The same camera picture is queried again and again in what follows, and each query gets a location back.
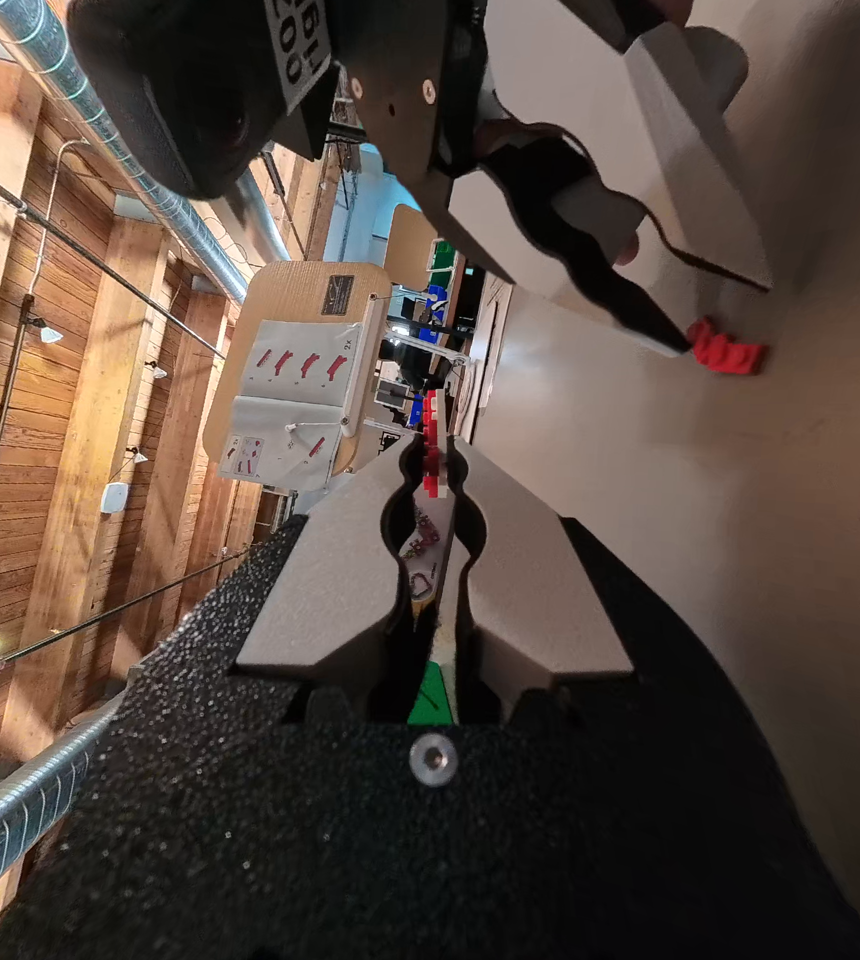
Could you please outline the red and white lego assembly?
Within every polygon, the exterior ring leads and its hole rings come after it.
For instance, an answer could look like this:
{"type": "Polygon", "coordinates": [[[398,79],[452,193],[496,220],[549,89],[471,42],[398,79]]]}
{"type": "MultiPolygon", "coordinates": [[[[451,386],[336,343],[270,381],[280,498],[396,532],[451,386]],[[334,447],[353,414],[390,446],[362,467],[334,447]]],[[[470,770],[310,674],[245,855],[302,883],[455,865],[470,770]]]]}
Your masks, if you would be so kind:
{"type": "Polygon", "coordinates": [[[422,488],[427,498],[450,497],[448,482],[448,412],[444,390],[428,390],[421,408],[422,488]]]}

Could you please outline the blue storage bin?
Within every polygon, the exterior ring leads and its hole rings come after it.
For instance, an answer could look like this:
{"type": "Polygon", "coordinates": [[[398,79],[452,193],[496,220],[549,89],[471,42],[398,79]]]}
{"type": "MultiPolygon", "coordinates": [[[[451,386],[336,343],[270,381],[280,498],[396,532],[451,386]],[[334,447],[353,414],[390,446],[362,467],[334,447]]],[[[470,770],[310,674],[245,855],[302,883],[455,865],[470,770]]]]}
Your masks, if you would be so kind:
{"type": "Polygon", "coordinates": [[[448,291],[445,287],[431,284],[421,297],[413,299],[411,327],[413,335],[422,341],[436,344],[438,329],[446,325],[448,291]]]}

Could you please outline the lego instruction booklet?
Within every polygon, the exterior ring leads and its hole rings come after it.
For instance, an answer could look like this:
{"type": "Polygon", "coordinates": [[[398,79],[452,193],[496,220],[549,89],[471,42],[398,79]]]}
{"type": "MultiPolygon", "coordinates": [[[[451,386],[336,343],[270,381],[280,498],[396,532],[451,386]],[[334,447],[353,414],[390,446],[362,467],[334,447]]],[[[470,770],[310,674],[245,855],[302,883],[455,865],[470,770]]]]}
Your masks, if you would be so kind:
{"type": "Polygon", "coordinates": [[[343,436],[362,322],[262,320],[231,394],[218,474],[311,493],[343,436]]]}

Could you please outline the black ceiling tie rod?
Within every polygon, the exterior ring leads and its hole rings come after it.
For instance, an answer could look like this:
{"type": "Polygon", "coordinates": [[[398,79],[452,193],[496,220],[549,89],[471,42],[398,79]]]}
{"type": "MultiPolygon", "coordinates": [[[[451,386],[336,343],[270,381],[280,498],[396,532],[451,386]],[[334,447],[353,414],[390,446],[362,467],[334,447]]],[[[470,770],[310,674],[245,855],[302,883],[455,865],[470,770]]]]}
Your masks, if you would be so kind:
{"type": "Polygon", "coordinates": [[[125,279],[122,274],[120,274],[117,270],[114,270],[107,262],[96,256],[89,249],[76,241],[63,228],[59,227],[51,219],[41,213],[40,210],[28,204],[28,202],[23,198],[16,196],[15,193],[6,188],[2,183],[0,183],[0,201],[13,210],[18,219],[35,224],[40,228],[41,234],[55,237],[65,247],[76,253],[92,267],[97,269],[98,272],[103,274],[105,277],[110,278],[112,282],[115,282],[126,293],[136,297],[139,302],[145,306],[148,306],[148,308],[155,314],[159,315],[169,324],[173,325],[182,333],[186,334],[198,344],[202,345],[210,354],[219,358],[220,360],[226,359],[226,355],[223,354],[214,344],[208,342],[203,336],[192,330],[189,325],[178,319],[177,316],[165,309],[151,296],[138,289],[135,284],[125,279]]]}
{"type": "Polygon", "coordinates": [[[138,596],[128,601],[125,601],[122,604],[106,609],[96,615],[93,615],[83,621],[76,623],[72,627],[69,627],[65,630],[58,630],[56,632],[52,632],[49,636],[40,638],[19,649],[10,651],[5,654],[0,654],[0,673],[3,672],[3,670],[5,670],[8,666],[18,661],[21,661],[29,656],[37,654],[42,650],[48,649],[53,645],[61,643],[70,638],[73,638],[78,634],[85,633],[107,620],[118,618],[122,616],[125,612],[128,612],[129,610],[135,607],[139,607],[142,604],[149,602],[152,599],[156,599],[157,597],[163,594],[167,594],[168,592],[178,587],[182,587],[184,584],[195,581],[198,578],[204,576],[205,574],[208,574],[210,572],[215,572],[215,571],[221,571],[231,561],[244,559],[249,554],[249,552],[254,548],[254,546],[256,546],[254,543],[247,544],[241,550],[233,554],[222,555],[216,561],[213,561],[206,566],[202,566],[190,573],[186,573],[182,577],[179,577],[171,582],[167,582],[155,589],[139,594],[138,596]]]}

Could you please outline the white paper sheet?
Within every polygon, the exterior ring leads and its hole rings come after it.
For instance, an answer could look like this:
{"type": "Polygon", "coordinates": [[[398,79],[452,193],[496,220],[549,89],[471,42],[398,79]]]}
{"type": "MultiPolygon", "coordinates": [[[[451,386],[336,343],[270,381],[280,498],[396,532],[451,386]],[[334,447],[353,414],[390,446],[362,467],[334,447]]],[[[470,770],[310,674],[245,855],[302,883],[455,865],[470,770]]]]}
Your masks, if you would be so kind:
{"type": "Polygon", "coordinates": [[[469,407],[460,429],[461,437],[468,443],[473,442],[494,388],[514,291],[514,284],[489,273],[486,275],[469,354],[473,372],[469,407]]]}

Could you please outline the green plastic bin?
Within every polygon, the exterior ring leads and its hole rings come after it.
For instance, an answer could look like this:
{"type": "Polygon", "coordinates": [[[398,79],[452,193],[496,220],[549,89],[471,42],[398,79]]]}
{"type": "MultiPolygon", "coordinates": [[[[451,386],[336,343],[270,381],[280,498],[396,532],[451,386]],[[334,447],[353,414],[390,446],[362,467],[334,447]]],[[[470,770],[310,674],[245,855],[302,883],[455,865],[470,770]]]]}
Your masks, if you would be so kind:
{"type": "Polygon", "coordinates": [[[446,727],[453,724],[443,671],[433,660],[426,664],[407,724],[414,727],[446,727]]]}

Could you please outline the red lego plate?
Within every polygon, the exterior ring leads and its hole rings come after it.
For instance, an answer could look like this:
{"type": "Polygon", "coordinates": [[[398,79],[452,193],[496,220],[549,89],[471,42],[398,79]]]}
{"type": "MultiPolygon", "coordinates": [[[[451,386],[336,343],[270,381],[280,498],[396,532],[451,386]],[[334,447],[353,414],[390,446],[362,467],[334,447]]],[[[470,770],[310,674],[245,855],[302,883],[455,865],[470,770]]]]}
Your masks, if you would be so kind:
{"type": "Polygon", "coordinates": [[[761,373],[770,352],[766,344],[744,342],[719,330],[709,317],[692,323],[686,338],[696,362],[717,375],[755,377],[761,373]]]}

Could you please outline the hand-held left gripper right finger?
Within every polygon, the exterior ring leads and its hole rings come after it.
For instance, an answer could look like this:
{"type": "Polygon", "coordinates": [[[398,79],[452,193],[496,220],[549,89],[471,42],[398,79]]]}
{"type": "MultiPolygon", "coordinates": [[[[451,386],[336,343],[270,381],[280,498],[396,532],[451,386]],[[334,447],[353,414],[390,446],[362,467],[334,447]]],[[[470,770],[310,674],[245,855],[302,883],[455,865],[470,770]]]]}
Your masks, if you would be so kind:
{"type": "Polygon", "coordinates": [[[559,683],[631,676],[634,666],[564,523],[543,499],[462,438],[460,504],[482,522],[482,543],[462,539],[478,677],[498,698],[559,683]]]}

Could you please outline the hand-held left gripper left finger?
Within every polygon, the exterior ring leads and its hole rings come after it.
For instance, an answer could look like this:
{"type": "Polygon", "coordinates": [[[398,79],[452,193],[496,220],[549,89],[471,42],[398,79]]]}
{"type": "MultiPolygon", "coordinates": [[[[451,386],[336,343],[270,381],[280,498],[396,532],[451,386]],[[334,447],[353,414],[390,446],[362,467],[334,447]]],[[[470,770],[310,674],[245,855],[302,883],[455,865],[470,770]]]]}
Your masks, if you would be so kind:
{"type": "Polygon", "coordinates": [[[240,673],[322,685],[377,685],[387,632],[409,608],[390,517],[412,504],[412,455],[402,438],[328,492],[309,512],[292,552],[235,660],[240,673]]]}

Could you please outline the white and yellow lego box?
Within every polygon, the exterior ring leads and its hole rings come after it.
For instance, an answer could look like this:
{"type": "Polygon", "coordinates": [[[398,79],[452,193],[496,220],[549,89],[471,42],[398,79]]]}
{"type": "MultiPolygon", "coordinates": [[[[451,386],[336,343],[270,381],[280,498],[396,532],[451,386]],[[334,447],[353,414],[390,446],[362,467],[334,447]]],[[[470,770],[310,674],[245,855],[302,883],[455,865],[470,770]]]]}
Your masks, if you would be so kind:
{"type": "Polygon", "coordinates": [[[432,497],[420,487],[412,496],[414,528],[399,550],[414,621],[439,606],[448,572],[454,499],[432,497]]]}

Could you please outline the silver spiral ceiling duct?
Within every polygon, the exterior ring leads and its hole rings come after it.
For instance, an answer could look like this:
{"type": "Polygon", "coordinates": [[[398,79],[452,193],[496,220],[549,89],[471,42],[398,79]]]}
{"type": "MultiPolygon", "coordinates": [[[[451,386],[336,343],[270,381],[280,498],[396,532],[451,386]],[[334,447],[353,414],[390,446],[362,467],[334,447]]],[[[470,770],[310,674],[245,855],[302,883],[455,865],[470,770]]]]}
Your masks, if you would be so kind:
{"type": "Polygon", "coordinates": [[[119,693],[0,781],[0,879],[72,808],[123,701],[119,693]]]}
{"type": "Polygon", "coordinates": [[[209,279],[243,304],[249,279],[192,204],[159,184],[133,155],[80,65],[64,21],[52,7],[44,1],[0,1],[0,43],[61,114],[119,168],[137,198],[209,279]]]}

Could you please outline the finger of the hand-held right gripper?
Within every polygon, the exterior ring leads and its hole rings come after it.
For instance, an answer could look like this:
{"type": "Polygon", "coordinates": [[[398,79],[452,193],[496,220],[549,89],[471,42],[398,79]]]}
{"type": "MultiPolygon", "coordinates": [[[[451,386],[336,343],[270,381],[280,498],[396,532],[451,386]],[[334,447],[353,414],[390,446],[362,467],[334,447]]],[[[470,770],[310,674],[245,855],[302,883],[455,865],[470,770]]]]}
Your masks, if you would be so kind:
{"type": "Polygon", "coordinates": [[[562,138],[508,142],[453,182],[448,211],[517,287],[667,355],[685,333],[645,289],[616,270],[645,218],[604,186],[562,138]]]}
{"type": "Polygon", "coordinates": [[[682,28],[663,22],[621,53],[563,2],[499,1],[487,4],[485,42],[501,105],[578,142],[675,256],[772,287],[736,144],[682,28]]]}

